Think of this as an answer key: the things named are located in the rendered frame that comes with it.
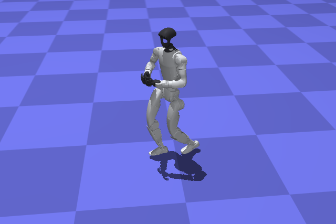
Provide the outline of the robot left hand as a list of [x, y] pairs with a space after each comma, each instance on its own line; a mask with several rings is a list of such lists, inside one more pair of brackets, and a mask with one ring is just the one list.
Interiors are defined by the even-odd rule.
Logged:
[[[144, 75], [147, 76], [145, 73], [144, 73]], [[145, 84], [143, 73], [141, 73], [141, 80], [142, 80], [142, 83]], [[153, 85], [154, 87], [155, 87], [155, 83], [161, 83], [160, 80], [156, 80], [156, 79], [155, 80], [148, 79], [148, 80], [152, 81], [152, 82], [148, 82], [148, 83], [151, 83], [149, 85], [151, 85], [151, 86]]]

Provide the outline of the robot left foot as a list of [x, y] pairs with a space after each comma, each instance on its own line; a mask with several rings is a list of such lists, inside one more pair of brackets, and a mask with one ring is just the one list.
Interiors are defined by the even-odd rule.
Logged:
[[[189, 152], [191, 152], [193, 149], [199, 147], [199, 142], [197, 140], [194, 141], [195, 142], [195, 145], [194, 146], [191, 146], [191, 145], [187, 145], [185, 146], [184, 148], [181, 149], [181, 153], [182, 154], [187, 154]], [[193, 144], [192, 144], [193, 145]]]

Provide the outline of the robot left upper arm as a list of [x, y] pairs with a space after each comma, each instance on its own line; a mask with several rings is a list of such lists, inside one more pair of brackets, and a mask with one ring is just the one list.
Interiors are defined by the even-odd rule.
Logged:
[[185, 87], [186, 84], [187, 84], [187, 77], [186, 77], [187, 58], [182, 54], [176, 54], [175, 55], [175, 63], [178, 66], [178, 74], [181, 77], [180, 80], [184, 81], [184, 86], [183, 87]]

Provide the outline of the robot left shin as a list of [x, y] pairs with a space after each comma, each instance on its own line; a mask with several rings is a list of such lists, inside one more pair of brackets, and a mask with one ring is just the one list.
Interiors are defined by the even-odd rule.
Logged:
[[[183, 144], [187, 144], [187, 145], [191, 145], [191, 146], [194, 146], [195, 145], [195, 142], [192, 141], [189, 136], [187, 134], [185, 134], [184, 132], [180, 131], [180, 130], [177, 130], [174, 134], [174, 137], [170, 136], [172, 139], [180, 142], [180, 143], [183, 143]], [[193, 145], [192, 145], [193, 144]]]

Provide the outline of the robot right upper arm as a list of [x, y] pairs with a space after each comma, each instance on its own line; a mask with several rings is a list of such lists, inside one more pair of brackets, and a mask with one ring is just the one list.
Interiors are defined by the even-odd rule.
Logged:
[[153, 54], [150, 58], [150, 62], [149, 62], [149, 66], [151, 66], [153, 69], [155, 68], [155, 63], [157, 62], [158, 60], [158, 51], [159, 49], [162, 48], [162, 47], [156, 47], [153, 49]]

